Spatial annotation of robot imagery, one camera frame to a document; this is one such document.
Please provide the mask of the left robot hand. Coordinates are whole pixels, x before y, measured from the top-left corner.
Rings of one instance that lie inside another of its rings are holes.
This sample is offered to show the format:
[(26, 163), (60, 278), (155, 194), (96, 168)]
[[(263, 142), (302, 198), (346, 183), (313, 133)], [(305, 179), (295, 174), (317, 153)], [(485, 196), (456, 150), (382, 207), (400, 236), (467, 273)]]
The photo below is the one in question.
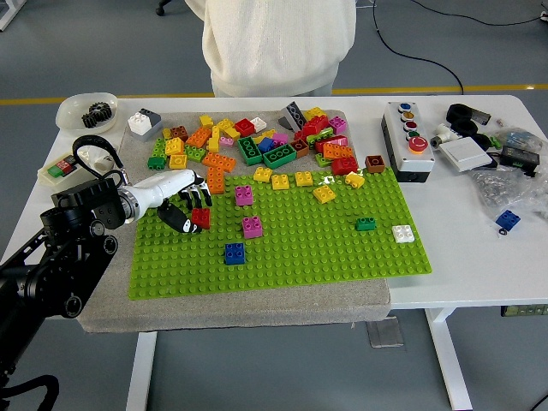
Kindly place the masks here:
[(180, 233), (199, 233), (201, 227), (193, 223), (170, 198), (178, 194), (187, 202), (189, 210), (202, 207), (202, 200), (212, 206), (211, 192), (206, 180), (193, 170), (172, 170), (156, 174), (126, 186), (126, 196), (135, 220), (142, 218), (149, 209), (156, 209), (158, 217)]

